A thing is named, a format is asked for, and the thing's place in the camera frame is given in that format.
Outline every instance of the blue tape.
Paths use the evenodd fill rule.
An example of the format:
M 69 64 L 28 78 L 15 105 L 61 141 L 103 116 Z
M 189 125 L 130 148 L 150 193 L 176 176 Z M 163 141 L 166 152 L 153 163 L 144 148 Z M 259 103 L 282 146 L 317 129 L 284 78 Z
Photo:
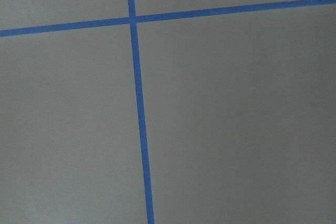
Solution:
M 24 35 L 24 34 L 38 34 L 38 33 L 47 33 L 50 31 L 74 30 L 74 29 L 83 29 L 83 28 L 101 27 L 101 26 L 125 25 L 128 24 L 129 22 L 130 22 L 129 18 L 126 17 L 126 18 L 112 18 L 112 19 L 66 23 L 66 24 L 49 25 L 49 26 L 35 26 L 35 27 L 26 27 L 18 29 L 0 30 L 0 37 Z
M 135 12 L 135 0 L 128 0 L 128 8 L 129 8 L 129 16 L 130 16 L 130 30 L 131 30 L 132 53 L 133 53 L 135 93 L 136 93 L 136 105 L 138 107 L 138 120 L 139 120 L 139 131 L 140 131 L 143 179 L 144 179 L 144 187 L 145 187 L 147 222 L 148 224 L 154 224 L 151 173 L 150 173 L 150 165 L 149 165 L 146 121 L 145 121 L 145 111 L 144 111 L 143 93 L 142 93 L 138 30 L 136 27 L 137 21 L 136 21 L 136 12 Z
M 153 21 L 159 21 L 159 20 L 204 17 L 204 16 L 222 15 L 222 14 L 230 14 L 230 13 L 256 12 L 258 10 L 272 10 L 272 9 L 284 9 L 284 8 L 293 8 L 293 7 L 303 7 L 303 6 L 313 6 L 313 5 L 330 5 L 330 4 L 336 4 L 336 0 L 298 0 L 298 1 L 290 1 L 290 2 L 242 5 L 242 6 L 203 9 L 203 10 L 189 10 L 186 12 L 177 12 L 177 13 L 143 15 L 143 16 L 137 17 L 137 22 L 143 23 L 143 22 L 153 22 Z

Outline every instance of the floor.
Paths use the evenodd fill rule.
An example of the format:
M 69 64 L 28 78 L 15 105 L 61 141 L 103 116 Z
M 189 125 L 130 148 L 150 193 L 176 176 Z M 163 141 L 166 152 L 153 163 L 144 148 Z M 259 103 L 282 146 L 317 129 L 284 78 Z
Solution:
M 336 223 L 336 0 L 0 6 L 0 223 Z

